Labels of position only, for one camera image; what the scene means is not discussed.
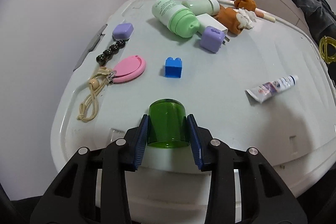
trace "white wall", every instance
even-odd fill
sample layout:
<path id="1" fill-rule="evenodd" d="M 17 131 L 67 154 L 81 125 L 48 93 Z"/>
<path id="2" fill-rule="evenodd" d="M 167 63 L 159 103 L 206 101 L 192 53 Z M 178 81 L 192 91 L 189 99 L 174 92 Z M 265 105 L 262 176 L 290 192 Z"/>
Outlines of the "white wall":
<path id="1" fill-rule="evenodd" d="M 127 0 L 0 0 L 0 181 L 11 199 L 56 175 L 50 129 L 81 53 Z"/>

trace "pink oval key fob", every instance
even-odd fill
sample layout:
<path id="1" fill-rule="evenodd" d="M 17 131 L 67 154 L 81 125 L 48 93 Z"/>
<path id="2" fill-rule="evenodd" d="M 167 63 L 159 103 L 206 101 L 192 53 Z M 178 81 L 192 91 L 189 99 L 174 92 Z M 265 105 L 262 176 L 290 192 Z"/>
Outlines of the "pink oval key fob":
<path id="1" fill-rule="evenodd" d="M 122 83 L 130 81 L 144 72 L 146 61 L 138 56 L 133 55 L 121 60 L 114 68 L 113 83 Z"/>

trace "yellow rope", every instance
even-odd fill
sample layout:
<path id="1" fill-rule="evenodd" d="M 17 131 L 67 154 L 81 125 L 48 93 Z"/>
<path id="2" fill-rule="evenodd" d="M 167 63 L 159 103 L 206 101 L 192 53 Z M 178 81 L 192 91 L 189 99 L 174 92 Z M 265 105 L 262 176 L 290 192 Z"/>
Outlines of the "yellow rope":
<path id="1" fill-rule="evenodd" d="M 107 84 L 107 76 L 112 72 L 111 69 L 106 67 L 100 67 L 98 69 L 98 72 L 93 75 L 89 80 L 89 90 L 90 94 L 84 99 L 84 101 L 79 105 L 79 115 L 77 116 L 77 120 L 88 122 L 93 120 L 99 110 L 99 102 L 97 99 L 98 94 L 103 90 L 105 85 Z M 95 79 L 98 81 L 98 77 L 103 77 L 103 81 L 99 84 L 99 86 L 95 89 L 92 84 L 92 79 Z M 90 117 L 86 117 L 86 111 L 89 108 L 89 106 L 92 104 L 92 114 Z"/>

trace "green bottle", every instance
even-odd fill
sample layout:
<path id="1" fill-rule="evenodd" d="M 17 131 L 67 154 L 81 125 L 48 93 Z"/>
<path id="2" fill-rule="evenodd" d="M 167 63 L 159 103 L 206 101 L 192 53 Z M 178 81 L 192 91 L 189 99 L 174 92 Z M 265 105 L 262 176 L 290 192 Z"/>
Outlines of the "green bottle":
<path id="1" fill-rule="evenodd" d="M 152 14 L 171 32 L 184 38 L 192 37 L 200 27 L 193 12 L 174 0 L 157 0 L 152 6 Z"/>
<path id="2" fill-rule="evenodd" d="M 172 99 L 161 99 L 149 107 L 147 143 L 158 148 L 179 148 L 189 145 L 184 106 Z"/>

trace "green translucent cylinder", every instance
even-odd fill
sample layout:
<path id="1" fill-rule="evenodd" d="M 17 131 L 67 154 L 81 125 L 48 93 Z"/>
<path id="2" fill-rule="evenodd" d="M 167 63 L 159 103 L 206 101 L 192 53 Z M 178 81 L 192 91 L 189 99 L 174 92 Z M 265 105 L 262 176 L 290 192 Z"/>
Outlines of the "green translucent cylinder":
<path id="1" fill-rule="evenodd" d="M 147 144 L 158 148 L 179 148 L 189 145 L 184 106 L 172 99 L 161 99 L 149 107 Z"/>

